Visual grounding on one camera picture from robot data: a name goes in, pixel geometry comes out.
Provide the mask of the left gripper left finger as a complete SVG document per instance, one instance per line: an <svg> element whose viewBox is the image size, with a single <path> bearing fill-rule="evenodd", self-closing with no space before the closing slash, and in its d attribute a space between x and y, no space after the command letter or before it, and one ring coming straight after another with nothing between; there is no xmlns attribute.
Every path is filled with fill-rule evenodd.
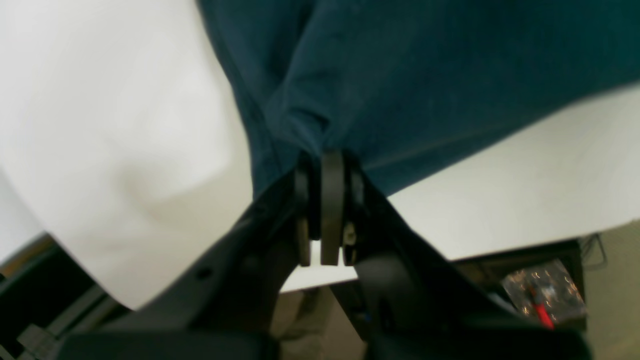
<svg viewBox="0 0 640 360"><path fill-rule="evenodd" d="M263 192L231 230L142 309L67 337L57 360L278 360L279 292L311 264L313 162Z"/></svg>

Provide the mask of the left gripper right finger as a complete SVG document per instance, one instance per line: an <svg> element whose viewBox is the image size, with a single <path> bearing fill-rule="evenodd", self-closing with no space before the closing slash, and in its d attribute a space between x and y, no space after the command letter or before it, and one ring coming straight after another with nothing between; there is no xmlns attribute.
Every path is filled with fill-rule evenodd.
<svg viewBox="0 0 640 360"><path fill-rule="evenodd" d="M320 161L320 262L355 269L370 360L590 360L586 341L499 305L414 232L344 152Z"/></svg>

